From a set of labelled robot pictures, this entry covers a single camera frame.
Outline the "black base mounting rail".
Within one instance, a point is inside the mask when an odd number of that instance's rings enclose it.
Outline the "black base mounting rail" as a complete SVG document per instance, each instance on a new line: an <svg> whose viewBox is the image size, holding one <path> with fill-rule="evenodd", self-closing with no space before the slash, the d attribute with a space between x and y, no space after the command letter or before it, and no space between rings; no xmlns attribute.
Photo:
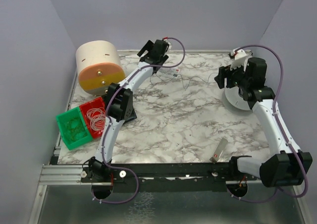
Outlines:
<svg viewBox="0 0 317 224"><path fill-rule="evenodd" d="M98 191L139 192L225 192L227 185L245 185L256 178L234 171L230 162L112 164L91 158L81 173L81 183Z"/></svg>

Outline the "black plastic bin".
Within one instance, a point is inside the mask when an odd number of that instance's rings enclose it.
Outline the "black plastic bin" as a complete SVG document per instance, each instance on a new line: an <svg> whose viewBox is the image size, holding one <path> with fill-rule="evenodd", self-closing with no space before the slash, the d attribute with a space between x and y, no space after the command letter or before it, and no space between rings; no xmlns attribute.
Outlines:
<svg viewBox="0 0 317 224"><path fill-rule="evenodd" d="M103 102L105 104L104 105L104 109L106 109L106 95L102 95L101 98L102 98L102 100L103 100ZM131 115L125 120L124 124L129 123L129 122L135 120L136 118L137 118L137 115L135 113L134 108L132 108Z"/></svg>

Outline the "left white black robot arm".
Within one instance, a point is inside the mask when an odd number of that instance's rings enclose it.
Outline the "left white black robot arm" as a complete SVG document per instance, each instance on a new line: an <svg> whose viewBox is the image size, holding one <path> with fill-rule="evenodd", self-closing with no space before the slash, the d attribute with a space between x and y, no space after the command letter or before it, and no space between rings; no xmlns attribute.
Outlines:
<svg viewBox="0 0 317 224"><path fill-rule="evenodd" d="M88 171L94 175L107 176L113 148L124 122L132 115L133 93L156 73L167 61L169 48L167 38L148 41L137 53L138 66L124 80L111 83L106 94L106 124L93 157L88 161Z"/></svg>

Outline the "green plastic bin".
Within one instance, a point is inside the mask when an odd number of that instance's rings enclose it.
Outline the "green plastic bin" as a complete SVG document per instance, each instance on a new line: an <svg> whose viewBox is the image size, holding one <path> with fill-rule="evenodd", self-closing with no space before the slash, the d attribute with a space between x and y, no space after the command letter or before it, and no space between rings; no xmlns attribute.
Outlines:
<svg viewBox="0 0 317 224"><path fill-rule="evenodd" d="M79 107L57 115L56 121L61 138L68 150L74 150L93 140Z"/></svg>

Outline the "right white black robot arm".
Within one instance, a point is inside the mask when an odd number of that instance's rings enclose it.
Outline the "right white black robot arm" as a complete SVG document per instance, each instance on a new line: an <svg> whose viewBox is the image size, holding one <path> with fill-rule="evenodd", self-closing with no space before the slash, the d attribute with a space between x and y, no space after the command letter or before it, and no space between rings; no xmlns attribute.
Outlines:
<svg viewBox="0 0 317 224"><path fill-rule="evenodd" d="M251 57L246 66L221 66L215 81L220 89L238 88L239 96L247 102L258 118L267 139L270 158L262 162L252 157L234 157L236 170L259 178L266 187L295 186L305 182L312 164L309 152L291 138L274 101L274 91L265 85L266 61Z"/></svg>

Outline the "grey plastic cable spool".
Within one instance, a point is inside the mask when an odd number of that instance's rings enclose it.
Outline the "grey plastic cable spool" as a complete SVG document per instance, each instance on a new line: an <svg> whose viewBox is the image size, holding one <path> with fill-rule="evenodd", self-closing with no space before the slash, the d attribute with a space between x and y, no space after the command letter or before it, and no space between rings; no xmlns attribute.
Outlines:
<svg viewBox="0 0 317 224"><path fill-rule="evenodd" d="M222 102L227 109L234 113L252 113L248 103L239 95L239 88L225 88L222 93Z"/></svg>

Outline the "red plastic bin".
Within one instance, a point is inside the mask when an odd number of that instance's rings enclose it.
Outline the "red plastic bin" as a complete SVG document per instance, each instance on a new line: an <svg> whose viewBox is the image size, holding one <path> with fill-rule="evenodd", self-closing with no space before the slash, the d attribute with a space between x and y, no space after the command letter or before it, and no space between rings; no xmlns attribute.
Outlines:
<svg viewBox="0 0 317 224"><path fill-rule="evenodd" d="M97 97L96 99L79 106L86 127L93 139L97 139L102 136L106 124L106 112L104 105L102 98Z"/></svg>

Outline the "aluminium extrusion frame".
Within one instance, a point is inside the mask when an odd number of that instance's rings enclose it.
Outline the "aluminium extrusion frame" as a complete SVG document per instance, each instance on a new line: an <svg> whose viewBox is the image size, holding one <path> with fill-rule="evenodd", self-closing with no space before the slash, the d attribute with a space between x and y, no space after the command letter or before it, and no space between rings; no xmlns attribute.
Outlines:
<svg viewBox="0 0 317 224"><path fill-rule="evenodd" d="M80 185L81 165L44 165L39 185Z"/></svg>

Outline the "packaged protractor ruler set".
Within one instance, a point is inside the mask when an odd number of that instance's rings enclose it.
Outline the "packaged protractor ruler set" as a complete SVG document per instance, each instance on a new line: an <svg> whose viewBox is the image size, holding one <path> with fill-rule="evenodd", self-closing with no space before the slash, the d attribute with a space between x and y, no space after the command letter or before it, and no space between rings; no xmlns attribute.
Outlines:
<svg viewBox="0 0 317 224"><path fill-rule="evenodd" d="M157 75L164 78L178 78L180 75L180 69L179 68L160 68L157 72Z"/></svg>

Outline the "beige layered cylinder model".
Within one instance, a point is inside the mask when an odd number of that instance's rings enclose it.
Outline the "beige layered cylinder model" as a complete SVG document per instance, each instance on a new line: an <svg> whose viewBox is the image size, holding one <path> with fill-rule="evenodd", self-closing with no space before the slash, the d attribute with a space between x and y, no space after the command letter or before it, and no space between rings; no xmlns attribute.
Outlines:
<svg viewBox="0 0 317 224"><path fill-rule="evenodd" d="M108 41L84 43L75 57L79 85L88 94L101 96L111 83L119 83L126 77L118 52Z"/></svg>

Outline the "grey metal clip tool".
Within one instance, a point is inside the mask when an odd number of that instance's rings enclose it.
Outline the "grey metal clip tool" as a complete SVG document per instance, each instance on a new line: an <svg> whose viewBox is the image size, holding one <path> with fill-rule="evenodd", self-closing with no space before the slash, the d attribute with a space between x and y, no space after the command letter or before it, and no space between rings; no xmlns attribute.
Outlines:
<svg viewBox="0 0 317 224"><path fill-rule="evenodd" d="M213 155L212 155L211 158L210 158L210 161L211 161L212 163L217 163L217 162L219 161L220 156L221 156L221 154L223 153L223 151L224 151L224 149L225 149L225 147L226 147L227 144L228 144L227 139L222 138L222 139L220 140L218 146L216 147L216 149L215 149Z"/></svg>

